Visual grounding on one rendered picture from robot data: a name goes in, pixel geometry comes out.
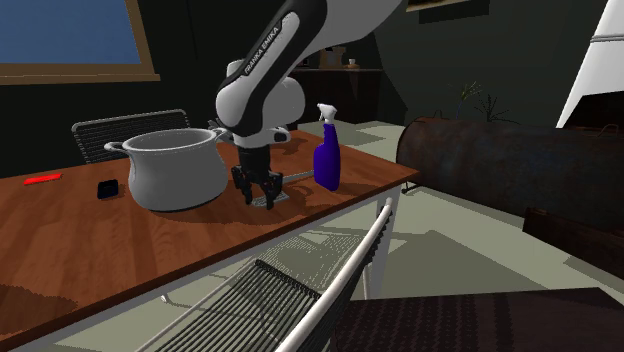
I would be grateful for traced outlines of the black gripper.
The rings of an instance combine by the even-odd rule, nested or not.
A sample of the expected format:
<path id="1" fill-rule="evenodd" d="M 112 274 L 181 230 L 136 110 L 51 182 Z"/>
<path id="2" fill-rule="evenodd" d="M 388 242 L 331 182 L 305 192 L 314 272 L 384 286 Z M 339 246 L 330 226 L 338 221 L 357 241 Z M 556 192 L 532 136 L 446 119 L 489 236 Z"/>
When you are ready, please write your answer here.
<path id="1" fill-rule="evenodd" d="M 251 183 L 262 184 L 265 194 L 266 209 L 274 207 L 274 201 L 282 192 L 283 174 L 269 171 L 270 147 L 265 145 L 257 148 L 238 147 L 240 165 L 231 168 L 235 188 L 245 198 L 245 203 L 252 203 Z"/>

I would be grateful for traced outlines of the grey metal spatula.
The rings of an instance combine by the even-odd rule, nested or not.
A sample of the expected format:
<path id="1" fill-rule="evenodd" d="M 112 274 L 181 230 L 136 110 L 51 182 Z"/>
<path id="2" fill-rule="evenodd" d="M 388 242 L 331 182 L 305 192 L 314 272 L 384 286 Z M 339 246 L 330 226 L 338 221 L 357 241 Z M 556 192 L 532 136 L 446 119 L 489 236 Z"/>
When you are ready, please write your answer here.
<path id="1" fill-rule="evenodd" d="M 307 171 L 307 172 L 302 172 L 302 173 L 298 173 L 298 174 L 284 176 L 283 179 L 282 179 L 282 184 L 285 185 L 286 183 L 298 180 L 300 178 L 313 176 L 313 175 L 314 175 L 314 171 L 310 170 L 310 171 Z M 288 198 L 289 198 L 289 196 L 284 191 L 281 191 L 280 194 L 273 200 L 273 203 L 278 203 L 278 202 L 281 202 L 283 200 L 287 200 Z M 254 198 L 252 200 L 251 204 L 256 206 L 256 207 L 266 207 L 267 206 L 266 197 L 265 196 L 260 196 L 260 197 Z"/>

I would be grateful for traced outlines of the blue spray bottle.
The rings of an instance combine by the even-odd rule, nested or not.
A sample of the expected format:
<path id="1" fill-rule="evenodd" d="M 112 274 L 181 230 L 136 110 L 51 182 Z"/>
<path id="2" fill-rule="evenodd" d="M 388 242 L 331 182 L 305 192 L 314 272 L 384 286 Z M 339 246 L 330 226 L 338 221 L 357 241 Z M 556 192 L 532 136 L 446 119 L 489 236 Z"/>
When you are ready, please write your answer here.
<path id="1" fill-rule="evenodd" d="M 330 191 L 336 191 L 340 184 L 341 156 L 334 117 L 337 109 L 333 105 L 318 103 L 319 120 L 323 122 L 323 142 L 314 151 L 315 182 Z"/>

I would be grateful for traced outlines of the white cooking pot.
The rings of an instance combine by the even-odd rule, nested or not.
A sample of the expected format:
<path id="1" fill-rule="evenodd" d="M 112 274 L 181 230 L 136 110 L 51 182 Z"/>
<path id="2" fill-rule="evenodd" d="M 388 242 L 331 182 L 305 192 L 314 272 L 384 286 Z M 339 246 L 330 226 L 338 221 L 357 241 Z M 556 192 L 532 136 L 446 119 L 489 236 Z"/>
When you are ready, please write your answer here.
<path id="1" fill-rule="evenodd" d="M 108 142 L 107 151 L 130 159 L 128 186 L 143 208 L 173 212 L 217 198 L 228 184 L 229 172 L 216 142 L 225 128 L 170 129 Z"/>

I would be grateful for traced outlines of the dark wooden shelf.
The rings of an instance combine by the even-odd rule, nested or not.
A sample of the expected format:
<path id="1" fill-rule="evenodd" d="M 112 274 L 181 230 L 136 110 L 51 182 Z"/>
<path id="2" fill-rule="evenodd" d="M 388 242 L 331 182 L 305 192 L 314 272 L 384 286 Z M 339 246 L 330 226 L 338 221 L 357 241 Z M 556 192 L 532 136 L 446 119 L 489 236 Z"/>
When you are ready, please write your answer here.
<path id="1" fill-rule="evenodd" d="M 345 61 L 345 52 L 344 47 L 321 49 L 317 68 L 298 65 L 290 73 L 306 97 L 299 123 L 318 119 L 318 103 L 336 107 L 336 118 L 343 122 L 358 124 L 376 119 L 383 70 L 361 68 L 354 59 Z"/>

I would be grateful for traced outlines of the small black box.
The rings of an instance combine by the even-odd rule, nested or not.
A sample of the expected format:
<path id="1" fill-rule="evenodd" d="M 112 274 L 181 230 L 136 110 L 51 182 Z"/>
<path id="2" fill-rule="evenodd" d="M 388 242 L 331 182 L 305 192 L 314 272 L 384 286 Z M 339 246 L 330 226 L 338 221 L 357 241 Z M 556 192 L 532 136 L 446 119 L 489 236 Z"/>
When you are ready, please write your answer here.
<path id="1" fill-rule="evenodd" d="M 116 197 L 119 195 L 119 182 L 117 179 L 101 181 L 97 185 L 97 198 L 100 200 Z"/>

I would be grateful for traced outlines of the wooden table with white legs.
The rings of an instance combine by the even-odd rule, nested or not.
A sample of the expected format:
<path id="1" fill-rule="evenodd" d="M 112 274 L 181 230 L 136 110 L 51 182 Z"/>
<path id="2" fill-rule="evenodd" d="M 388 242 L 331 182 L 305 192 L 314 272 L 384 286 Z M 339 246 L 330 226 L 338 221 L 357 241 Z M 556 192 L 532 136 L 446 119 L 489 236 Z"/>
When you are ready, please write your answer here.
<path id="1" fill-rule="evenodd" d="M 272 167 L 311 170 L 318 136 L 296 131 Z M 411 168 L 343 147 L 341 184 L 285 185 L 271 210 L 228 185 L 212 202 L 174 213 L 140 207 L 127 189 L 100 200 L 102 180 L 125 180 L 126 160 L 64 168 L 57 181 L 0 179 L 0 352 L 33 351 L 262 252 L 370 203 L 397 198 Z"/>

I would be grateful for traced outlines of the red flat bar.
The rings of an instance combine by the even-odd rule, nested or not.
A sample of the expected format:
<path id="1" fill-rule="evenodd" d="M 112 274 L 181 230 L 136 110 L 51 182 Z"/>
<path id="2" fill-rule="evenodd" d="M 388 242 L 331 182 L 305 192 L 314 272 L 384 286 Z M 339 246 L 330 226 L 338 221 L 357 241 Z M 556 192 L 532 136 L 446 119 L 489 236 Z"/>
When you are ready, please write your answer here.
<path id="1" fill-rule="evenodd" d="M 50 173 L 40 176 L 29 177 L 23 181 L 25 186 L 46 183 L 51 181 L 60 180 L 62 178 L 62 173 Z"/>

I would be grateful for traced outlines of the dark brown sofa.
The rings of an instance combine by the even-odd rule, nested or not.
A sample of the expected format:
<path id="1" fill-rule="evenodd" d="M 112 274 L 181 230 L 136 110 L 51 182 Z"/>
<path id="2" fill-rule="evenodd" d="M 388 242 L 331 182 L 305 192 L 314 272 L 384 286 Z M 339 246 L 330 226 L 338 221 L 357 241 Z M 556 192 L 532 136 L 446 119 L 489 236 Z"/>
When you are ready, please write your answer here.
<path id="1" fill-rule="evenodd" d="M 624 280 L 624 136 L 418 118 L 396 161 L 414 183 L 522 216 L 525 233 Z"/>

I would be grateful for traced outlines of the thin green plant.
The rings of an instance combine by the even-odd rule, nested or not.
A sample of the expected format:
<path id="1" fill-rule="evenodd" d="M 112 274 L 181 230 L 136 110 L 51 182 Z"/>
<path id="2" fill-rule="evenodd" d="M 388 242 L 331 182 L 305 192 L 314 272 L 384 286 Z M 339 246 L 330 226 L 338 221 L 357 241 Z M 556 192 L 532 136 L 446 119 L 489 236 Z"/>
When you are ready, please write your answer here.
<path id="1" fill-rule="evenodd" d="M 459 98 L 457 108 L 455 109 L 454 119 L 458 120 L 460 117 L 461 109 L 466 100 L 470 97 L 477 96 L 479 104 L 474 106 L 474 109 L 485 116 L 487 122 L 506 122 L 512 124 L 519 124 L 519 122 L 504 118 L 503 115 L 509 112 L 509 109 L 496 112 L 497 98 L 490 94 L 487 94 L 485 98 L 481 96 L 482 86 L 477 82 L 464 83 L 461 85 L 447 84 L 449 89 L 458 89 Z"/>

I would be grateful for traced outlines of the dark woven rug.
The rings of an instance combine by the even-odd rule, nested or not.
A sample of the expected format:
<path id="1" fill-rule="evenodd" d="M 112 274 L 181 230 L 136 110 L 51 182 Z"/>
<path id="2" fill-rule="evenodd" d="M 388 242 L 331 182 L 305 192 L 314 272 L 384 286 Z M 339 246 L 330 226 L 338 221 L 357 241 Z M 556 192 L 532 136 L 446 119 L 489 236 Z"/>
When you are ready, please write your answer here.
<path id="1" fill-rule="evenodd" d="M 599 288 L 354 300 L 331 352 L 624 352 L 624 305 Z"/>

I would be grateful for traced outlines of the white chimney hood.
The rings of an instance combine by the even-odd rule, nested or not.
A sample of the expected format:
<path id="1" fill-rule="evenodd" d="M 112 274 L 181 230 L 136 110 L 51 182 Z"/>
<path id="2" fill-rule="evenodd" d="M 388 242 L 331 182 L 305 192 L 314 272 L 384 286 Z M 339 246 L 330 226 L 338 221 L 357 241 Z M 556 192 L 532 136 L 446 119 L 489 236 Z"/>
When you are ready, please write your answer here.
<path id="1" fill-rule="evenodd" d="M 609 100 L 624 99 L 624 0 L 607 0 L 557 128 L 610 119 Z"/>

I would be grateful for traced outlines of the black woven chair white frame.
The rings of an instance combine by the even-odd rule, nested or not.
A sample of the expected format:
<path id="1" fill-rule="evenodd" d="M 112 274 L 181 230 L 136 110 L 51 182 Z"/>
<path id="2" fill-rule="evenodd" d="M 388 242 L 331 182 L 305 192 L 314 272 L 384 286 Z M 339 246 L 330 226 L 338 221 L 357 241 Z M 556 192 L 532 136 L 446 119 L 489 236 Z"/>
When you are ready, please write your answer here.
<path id="1" fill-rule="evenodd" d="M 107 142 L 123 142 L 150 132 L 189 127 L 186 112 L 173 109 L 77 122 L 71 132 L 84 161 L 93 164 L 126 158 L 124 153 L 106 151 Z"/>
<path id="2" fill-rule="evenodd" d="M 323 352 L 360 280 L 369 279 L 394 201 L 384 206 L 320 293 L 256 259 L 206 294 L 135 352 Z"/>

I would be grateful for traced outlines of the window with wooden frame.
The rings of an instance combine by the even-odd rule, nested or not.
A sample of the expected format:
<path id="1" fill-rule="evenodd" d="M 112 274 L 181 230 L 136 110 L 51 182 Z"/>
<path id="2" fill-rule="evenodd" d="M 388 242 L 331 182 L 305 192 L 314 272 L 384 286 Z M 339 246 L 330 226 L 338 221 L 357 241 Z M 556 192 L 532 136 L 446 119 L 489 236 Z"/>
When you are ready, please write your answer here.
<path id="1" fill-rule="evenodd" d="M 0 86 L 159 79 L 138 0 L 0 0 Z"/>

